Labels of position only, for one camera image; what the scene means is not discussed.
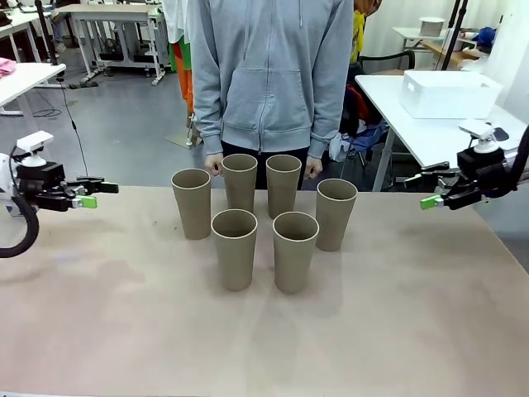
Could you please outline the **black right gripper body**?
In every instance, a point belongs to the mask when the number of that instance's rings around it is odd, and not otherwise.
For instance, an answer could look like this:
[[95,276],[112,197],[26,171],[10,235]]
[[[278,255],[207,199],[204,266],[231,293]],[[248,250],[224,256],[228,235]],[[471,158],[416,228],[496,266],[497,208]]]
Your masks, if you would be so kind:
[[457,210],[483,199],[498,199],[517,189],[512,169],[499,148],[491,153],[478,153],[474,148],[457,154],[459,174],[446,193],[443,206]]

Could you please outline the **person's right hand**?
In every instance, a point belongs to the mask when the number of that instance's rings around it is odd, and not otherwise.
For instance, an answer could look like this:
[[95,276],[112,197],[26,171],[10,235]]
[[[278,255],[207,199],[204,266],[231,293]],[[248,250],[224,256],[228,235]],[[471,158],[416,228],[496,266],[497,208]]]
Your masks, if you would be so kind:
[[205,157],[205,168],[212,176],[222,176],[223,154],[217,153],[214,155],[207,155]]

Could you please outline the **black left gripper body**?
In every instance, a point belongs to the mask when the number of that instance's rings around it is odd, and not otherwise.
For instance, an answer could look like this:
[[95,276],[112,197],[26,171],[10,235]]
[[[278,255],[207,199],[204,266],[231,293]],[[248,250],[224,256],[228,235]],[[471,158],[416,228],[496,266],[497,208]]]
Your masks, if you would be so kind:
[[68,211],[83,206],[82,199],[69,188],[62,164],[18,165],[16,171],[18,190],[30,205],[50,211]]

